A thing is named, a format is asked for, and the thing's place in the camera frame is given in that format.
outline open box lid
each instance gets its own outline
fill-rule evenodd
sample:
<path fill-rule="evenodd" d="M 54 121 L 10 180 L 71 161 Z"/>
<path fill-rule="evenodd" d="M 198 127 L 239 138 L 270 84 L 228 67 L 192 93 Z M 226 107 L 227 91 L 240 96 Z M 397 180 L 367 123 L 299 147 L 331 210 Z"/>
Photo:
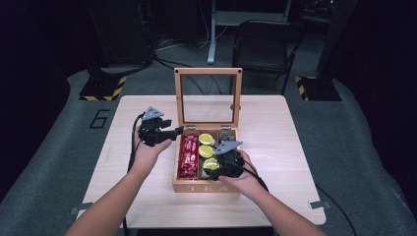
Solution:
<path fill-rule="evenodd" d="M 241 68 L 175 68 L 178 124 L 198 129 L 237 128 L 239 124 Z M 233 87 L 231 94 L 221 92 Z M 211 85 L 204 91 L 203 85 Z"/>

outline chair backrest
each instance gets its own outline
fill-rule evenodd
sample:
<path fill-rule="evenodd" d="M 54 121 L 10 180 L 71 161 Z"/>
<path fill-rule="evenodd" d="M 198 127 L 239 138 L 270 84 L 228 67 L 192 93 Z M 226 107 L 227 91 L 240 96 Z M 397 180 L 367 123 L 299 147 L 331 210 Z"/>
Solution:
<path fill-rule="evenodd" d="M 235 41 L 239 38 L 298 42 L 303 37 L 303 27 L 295 23 L 250 20 L 239 25 Z"/>

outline forearm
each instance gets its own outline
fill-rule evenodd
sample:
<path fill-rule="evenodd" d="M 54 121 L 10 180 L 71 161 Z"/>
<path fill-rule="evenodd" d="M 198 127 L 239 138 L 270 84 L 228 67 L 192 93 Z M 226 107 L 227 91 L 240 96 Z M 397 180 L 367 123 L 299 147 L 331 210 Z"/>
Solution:
<path fill-rule="evenodd" d="M 326 235 L 319 227 L 263 188 L 248 196 L 265 214 L 280 236 L 285 235 Z"/>
<path fill-rule="evenodd" d="M 80 216 L 67 235 L 115 235 L 144 181 L 129 172 Z"/>

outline yellow lid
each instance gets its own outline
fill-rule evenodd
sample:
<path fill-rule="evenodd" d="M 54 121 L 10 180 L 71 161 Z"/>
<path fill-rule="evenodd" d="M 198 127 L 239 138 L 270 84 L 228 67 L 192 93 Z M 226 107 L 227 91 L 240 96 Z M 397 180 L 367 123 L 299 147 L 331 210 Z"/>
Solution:
<path fill-rule="evenodd" d="M 214 145 L 214 138 L 210 134 L 200 134 L 199 141 L 203 145 L 209 145 L 209 146 Z"/>
<path fill-rule="evenodd" d="M 200 146 L 199 154 L 204 158 L 209 158 L 212 157 L 212 155 L 214 154 L 214 149 L 210 146 Z"/>
<path fill-rule="evenodd" d="M 217 160 L 215 158 L 209 158 L 203 163 L 204 169 L 210 169 L 215 170 L 220 168 L 220 165 L 218 164 Z"/>

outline person's left arm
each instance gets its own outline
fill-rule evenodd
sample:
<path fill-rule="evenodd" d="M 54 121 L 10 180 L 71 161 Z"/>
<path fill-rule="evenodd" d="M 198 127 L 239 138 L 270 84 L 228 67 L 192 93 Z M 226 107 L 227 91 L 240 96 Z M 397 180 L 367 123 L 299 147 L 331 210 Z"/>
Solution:
<path fill-rule="evenodd" d="M 156 147 L 140 144 L 129 173 L 87 209 L 66 235 L 116 235 L 129 207 L 156 164 L 158 155 L 170 144 L 170 140 Z"/>

